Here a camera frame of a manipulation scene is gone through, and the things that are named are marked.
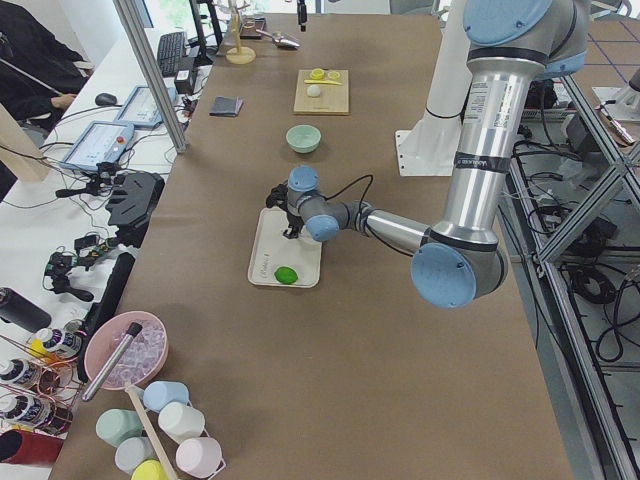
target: bottle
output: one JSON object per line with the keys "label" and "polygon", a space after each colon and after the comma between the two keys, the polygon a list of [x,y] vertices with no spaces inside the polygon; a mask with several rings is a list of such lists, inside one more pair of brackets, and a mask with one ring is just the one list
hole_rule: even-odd
{"label": "bottle", "polygon": [[0,360],[0,383],[51,395],[60,386],[60,374],[27,359]]}
{"label": "bottle", "polygon": [[0,287],[0,318],[31,333],[51,324],[51,315],[8,287]]}
{"label": "bottle", "polygon": [[50,435],[65,433],[73,420],[68,408],[31,395],[0,398],[0,417],[7,423],[39,429]]}
{"label": "bottle", "polygon": [[53,353],[62,360],[77,357],[82,348],[82,337],[80,335],[57,328],[38,330],[36,338],[42,342],[42,346],[47,352]]}

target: metal ladle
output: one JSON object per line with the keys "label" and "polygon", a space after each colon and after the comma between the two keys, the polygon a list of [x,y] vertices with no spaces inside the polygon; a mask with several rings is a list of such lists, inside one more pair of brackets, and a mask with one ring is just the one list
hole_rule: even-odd
{"label": "metal ladle", "polygon": [[256,32],[261,33],[262,35],[266,35],[271,38],[271,42],[278,48],[285,48],[287,50],[297,50],[300,48],[300,41],[282,32],[273,32],[269,33],[264,30],[259,30],[256,28]]}

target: wooden cutting board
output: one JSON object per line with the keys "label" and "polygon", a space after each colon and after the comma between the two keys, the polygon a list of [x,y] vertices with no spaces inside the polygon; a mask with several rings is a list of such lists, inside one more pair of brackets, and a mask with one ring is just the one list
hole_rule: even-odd
{"label": "wooden cutting board", "polygon": [[335,70],[340,72],[338,81],[342,85],[318,85],[322,90],[319,97],[307,95],[311,70],[299,70],[296,83],[296,98],[293,113],[297,115],[349,115],[349,70]]}

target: black cylinder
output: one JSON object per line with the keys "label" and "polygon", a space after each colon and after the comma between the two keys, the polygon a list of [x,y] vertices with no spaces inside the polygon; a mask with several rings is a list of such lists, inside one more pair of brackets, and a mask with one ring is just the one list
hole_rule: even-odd
{"label": "black cylinder", "polygon": [[51,315],[8,287],[0,287],[0,318],[31,333],[51,324]]}

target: light blue cup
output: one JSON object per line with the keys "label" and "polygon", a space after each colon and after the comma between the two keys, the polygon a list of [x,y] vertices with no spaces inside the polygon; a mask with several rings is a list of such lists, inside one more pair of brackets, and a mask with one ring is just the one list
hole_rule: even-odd
{"label": "light blue cup", "polygon": [[171,402],[187,405],[189,403],[189,389],[180,382],[153,382],[144,389],[142,402],[149,410],[159,413]]}

